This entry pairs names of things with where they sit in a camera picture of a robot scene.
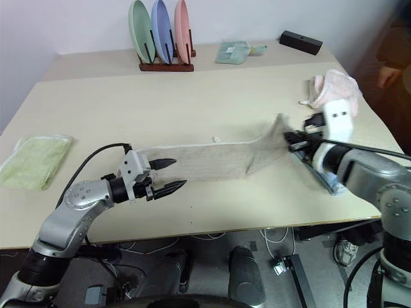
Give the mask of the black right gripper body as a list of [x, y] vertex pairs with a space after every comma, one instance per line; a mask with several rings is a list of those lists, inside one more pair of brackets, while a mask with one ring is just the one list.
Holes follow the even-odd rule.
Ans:
[[299, 152], [303, 160], [312, 160], [315, 152], [319, 149], [325, 129], [325, 119], [323, 113], [313, 114], [309, 119], [305, 120], [303, 131], [298, 132], [299, 142], [302, 146]]

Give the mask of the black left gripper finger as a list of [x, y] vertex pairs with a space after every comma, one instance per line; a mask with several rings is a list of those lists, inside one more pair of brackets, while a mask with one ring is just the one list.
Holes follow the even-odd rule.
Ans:
[[159, 158], [150, 161], [150, 168], [152, 170], [161, 170], [175, 164], [177, 161], [173, 158]]
[[164, 187], [160, 189], [154, 189], [153, 199], [158, 200], [159, 198], [163, 198], [165, 196], [171, 195], [175, 191], [179, 190], [186, 183], [187, 183], [186, 180], [177, 180], [177, 181], [166, 184]]

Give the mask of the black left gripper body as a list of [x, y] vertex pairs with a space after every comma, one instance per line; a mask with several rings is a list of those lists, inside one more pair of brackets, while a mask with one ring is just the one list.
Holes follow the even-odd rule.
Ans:
[[136, 198], [146, 198], [147, 201], [154, 200], [155, 190], [152, 187], [152, 178], [150, 177], [150, 171], [155, 170], [157, 167], [156, 160], [148, 162], [150, 167], [147, 171], [143, 171], [143, 174], [137, 177], [136, 183], [133, 186], [134, 196]]

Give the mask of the bystander hand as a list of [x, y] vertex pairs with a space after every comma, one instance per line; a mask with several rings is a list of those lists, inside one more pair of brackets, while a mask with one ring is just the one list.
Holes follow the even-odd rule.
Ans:
[[378, 87], [386, 89], [390, 87], [402, 74], [401, 69], [383, 66], [378, 75]]

